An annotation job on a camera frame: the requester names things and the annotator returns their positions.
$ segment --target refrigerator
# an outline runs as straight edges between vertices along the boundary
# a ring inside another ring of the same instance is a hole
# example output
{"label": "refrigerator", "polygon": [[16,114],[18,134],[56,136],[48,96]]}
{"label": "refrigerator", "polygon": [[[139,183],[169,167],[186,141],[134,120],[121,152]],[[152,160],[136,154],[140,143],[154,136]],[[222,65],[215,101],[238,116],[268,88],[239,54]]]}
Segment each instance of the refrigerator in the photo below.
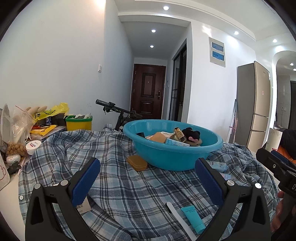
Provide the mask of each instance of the refrigerator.
{"label": "refrigerator", "polygon": [[237,129],[234,141],[257,152],[263,146],[270,107],[270,74],[258,62],[237,68]]}

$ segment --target trash can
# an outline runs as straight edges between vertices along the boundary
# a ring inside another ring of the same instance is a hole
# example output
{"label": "trash can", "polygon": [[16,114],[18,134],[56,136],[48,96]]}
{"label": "trash can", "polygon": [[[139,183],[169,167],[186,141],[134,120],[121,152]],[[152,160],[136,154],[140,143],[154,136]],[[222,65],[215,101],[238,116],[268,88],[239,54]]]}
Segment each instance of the trash can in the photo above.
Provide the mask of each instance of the trash can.
{"label": "trash can", "polygon": [[92,116],[86,119],[75,119],[75,115],[70,115],[66,118],[67,130],[90,130],[91,131]]}

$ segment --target person's hand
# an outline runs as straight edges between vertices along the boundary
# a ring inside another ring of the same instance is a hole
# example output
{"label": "person's hand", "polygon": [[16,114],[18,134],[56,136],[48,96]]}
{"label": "person's hand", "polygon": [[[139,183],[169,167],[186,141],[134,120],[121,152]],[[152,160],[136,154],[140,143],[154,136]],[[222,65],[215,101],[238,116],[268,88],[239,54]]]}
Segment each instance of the person's hand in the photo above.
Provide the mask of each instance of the person's hand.
{"label": "person's hand", "polygon": [[[284,192],[279,191],[278,197],[283,198]],[[274,218],[270,224],[271,232],[276,231],[281,226],[281,221],[280,221],[279,217],[281,216],[282,211],[283,211],[283,200],[281,200],[279,202],[279,204],[276,206],[276,215],[274,216]],[[292,209],[292,213],[293,213],[293,215],[296,214],[296,206],[294,206],[294,208]]]}

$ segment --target plaid shirt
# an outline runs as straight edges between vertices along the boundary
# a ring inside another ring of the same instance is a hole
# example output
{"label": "plaid shirt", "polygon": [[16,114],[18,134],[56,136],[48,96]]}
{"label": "plaid shirt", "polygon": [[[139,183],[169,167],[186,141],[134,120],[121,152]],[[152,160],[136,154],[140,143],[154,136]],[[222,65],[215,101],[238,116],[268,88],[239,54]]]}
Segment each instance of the plaid shirt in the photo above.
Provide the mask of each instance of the plaid shirt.
{"label": "plaid shirt", "polygon": [[[19,195],[24,197],[19,200],[24,222],[36,183],[52,186],[70,179],[91,157],[96,157],[101,162],[101,171],[89,191],[91,211],[82,217],[99,240],[190,241],[165,203],[171,202],[189,226],[180,208],[194,205],[208,225],[218,207],[212,204],[194,170],[173,172],[148,165],[146,170],[136,172],[126,162],[126,158],[134,154],[132,140],[112,131],[110,125],[101,132],[69,131],[48,138],[23,166],[19,178]],[[246,147],[225,143],[208,160],[226,162],[229,168],[225,173],[231,174],[239,185],[259,182],[270,217],[274,215],[279,201],[277,186]],[[222,238],[232,231],[241,206],[237,205]],[[59,207],[54,205],[54,208],[65,234],[73,238]]]}

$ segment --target brown wooden door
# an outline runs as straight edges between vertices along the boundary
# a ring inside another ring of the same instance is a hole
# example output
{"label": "brown wooden door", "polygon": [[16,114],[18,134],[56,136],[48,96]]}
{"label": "brown wooden door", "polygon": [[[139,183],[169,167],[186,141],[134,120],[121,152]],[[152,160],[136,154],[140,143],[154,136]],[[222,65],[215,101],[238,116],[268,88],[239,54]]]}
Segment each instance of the brown wooden door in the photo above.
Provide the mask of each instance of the brown wooden door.
{"label": "brown wooden door", "polygon": [[161,119],[165,66],[135,64],[131,110],[143,119]]}

